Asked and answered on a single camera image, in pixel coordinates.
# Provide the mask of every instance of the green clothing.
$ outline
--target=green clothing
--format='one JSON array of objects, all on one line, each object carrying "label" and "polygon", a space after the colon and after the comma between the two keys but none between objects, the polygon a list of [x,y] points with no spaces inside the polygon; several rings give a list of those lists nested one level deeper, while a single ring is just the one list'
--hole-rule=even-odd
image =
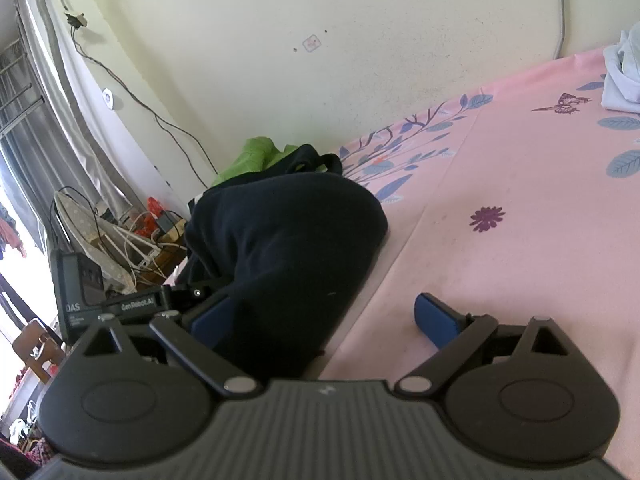
[{"label": "green clothing", "polygon": [[269,137],[254,137],[244,143],[242,152],[236,160],[220,173],[213,181],[216,186],[225,180],[243,173],[263,171],[273,166],[279,160],[295,151],[298,147],[287,144],[281,152]]}]

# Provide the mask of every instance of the white cable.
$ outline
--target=white cable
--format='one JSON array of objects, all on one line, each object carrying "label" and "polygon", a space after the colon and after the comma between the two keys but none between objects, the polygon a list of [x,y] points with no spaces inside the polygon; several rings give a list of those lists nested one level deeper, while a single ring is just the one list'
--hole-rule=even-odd
[{"label": "white cable", "polygon": [[556,45],[556,52],[554,53],[554,59],[560,59],[562,55],[562,46],[564,45],[564,0],[559,0],[560,5],[560,38],[558,39],[558,44]]}]

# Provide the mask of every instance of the blue pad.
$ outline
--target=blue pad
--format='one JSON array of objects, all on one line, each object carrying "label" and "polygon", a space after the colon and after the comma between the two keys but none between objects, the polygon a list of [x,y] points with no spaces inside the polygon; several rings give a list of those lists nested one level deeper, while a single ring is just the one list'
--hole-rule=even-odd
[{"label": "blue pad", "polygon": [[433,341],[438,350],[460,334],[458,320],[423,294],[415,298],[414,316],[418,328]]},{"label": "blue pad", "polygon": [[225,298],[191,323],[191,335],[207,348],[214,348],[233,327],[236,302]]}]

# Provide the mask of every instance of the silver screw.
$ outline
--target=silver screw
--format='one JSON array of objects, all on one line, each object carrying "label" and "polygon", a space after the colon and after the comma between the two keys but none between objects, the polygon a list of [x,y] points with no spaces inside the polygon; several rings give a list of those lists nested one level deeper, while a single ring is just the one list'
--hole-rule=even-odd
[{"label": "silver screw", "polygon": [[161,316],[167,319],[171,319],[172,317],[180,316],[180,312],[178,312],[177,310],[165,310],[164,312],[160,312],[159,314],[156,314],[156,316]]},{"label": "silver screw", "polygon": [[225,381],[225,390],[232,394],[248,394],[258,387],[251,377],[231,377]]},{"label": "silver screw", "polygon": [[433,383],[431,383],[431,381],[426,377],[411,376],[402,379],[398,385],[404,392],[410,394],[423,394],[429,391],[433,386]]}]

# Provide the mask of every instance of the pink bed sheet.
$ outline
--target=pink bed sheet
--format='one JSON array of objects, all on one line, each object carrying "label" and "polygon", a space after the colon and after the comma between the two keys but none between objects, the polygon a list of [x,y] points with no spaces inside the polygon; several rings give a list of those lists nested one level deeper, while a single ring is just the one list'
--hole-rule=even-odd
[{"label": "pink bed sheet", "polygon": [[396,380],[435,352],[429,291],[504,323],[552,316],[615,391],[607,458],[640,478],[640,118],[600,106],[587,52],[405,118],[340,149],[390,233],[325,379]]}]

